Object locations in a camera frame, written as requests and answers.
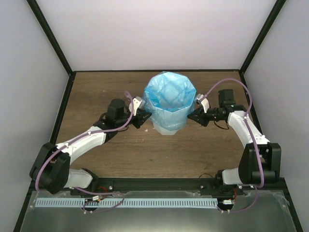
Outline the white plastic trash bin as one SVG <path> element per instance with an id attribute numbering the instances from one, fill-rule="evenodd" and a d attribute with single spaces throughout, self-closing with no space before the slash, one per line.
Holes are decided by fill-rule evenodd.
<path id="1" fill-rule="evenodd" d="M 175 129 L 165 129 L 161 127 L 159 124 L 153 122 L 153 128 L 158 131 L 161 135 L 175 135 L 179 130 L 183 129 L 186 124 L 182 123 L 179 127 Z"/>

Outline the grey metal front plate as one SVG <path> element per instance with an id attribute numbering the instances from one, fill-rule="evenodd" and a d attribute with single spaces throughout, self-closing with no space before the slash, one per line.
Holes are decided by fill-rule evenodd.
<path id="1" fill-rule="evenodd" d="M 294 232 L 289 204 L 280 191 L 246 191 L 209 208 L 35 207 L 38 198 L 79 198 L 63 192 L 33 193 L 23 232 Z M 192 192 L 129 192 L 127 198 L 211 198 Z"/>

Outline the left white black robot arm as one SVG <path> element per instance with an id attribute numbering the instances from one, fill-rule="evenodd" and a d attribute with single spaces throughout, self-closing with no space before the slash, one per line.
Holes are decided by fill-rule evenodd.
<path id="1" fill-rule="evenodd" d="M 145 101 L 134 97 L 129 105 L 122 99 L 113 99 L 106 113 L 82 134 L 59 144 L 45 143 L 30 170 L 37 191 L 56 194 L 64 188 L 74 188 L 87 195 L 98 191 L 98 177 L 88 169 L 70 166 L 91 149 L 103 145 L 129 125 L 140 128 L 152 115 L 143 108 Z"/>

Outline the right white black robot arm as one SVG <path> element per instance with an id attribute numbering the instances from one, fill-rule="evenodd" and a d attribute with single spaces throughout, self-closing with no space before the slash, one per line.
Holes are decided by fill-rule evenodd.
<path id="1" fill-rule="evenodd" d="M 201 126 L 209 122 L 224 121 L 240 139 L 244 151 L 239 166 L 234 169 L 219 170 L 214 188 L 221 195 L 227 194 L 232 185 L 273 184 L 279 181 L 281 168 L 281 147 L 268 140 L 253 124 L 242 104 L 236 104 L 231 89 L 218 92 L 219 106 L 212 108 L 208 100 L 197 95 L 198 108 L 188 115 L 190 120 Z"/>

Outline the blue plastic trash bag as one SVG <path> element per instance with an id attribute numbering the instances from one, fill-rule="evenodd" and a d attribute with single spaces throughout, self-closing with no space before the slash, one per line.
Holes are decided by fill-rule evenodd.
<path id="1" fill-rule="evenodd" d="M 150 120 L 165 129 L 175 129 L 187 123 L 194 110 L 197 94 L 190 79 L 180 73 L 161 72 L 152 77 L 144 88 L 144 109 L 151 112 Z"/>

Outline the black mounting rail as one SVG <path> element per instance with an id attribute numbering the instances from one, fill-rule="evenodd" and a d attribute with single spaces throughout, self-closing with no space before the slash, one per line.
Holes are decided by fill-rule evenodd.
<path id="1" fill-rule="evenodd" d="M 71 189 L 73 195 L 90 195 L 105 192 L 129 191 L 198 191 L 202 195 L 230 196 L 236 189 L 249 189 L 250 185 L 224 185 L 217 178 L 100 178 L 95 177 L 88 187 L 70 187 L 56 185 L 56 187 L 41 188 L 52 194 L 61 190 Z"/>

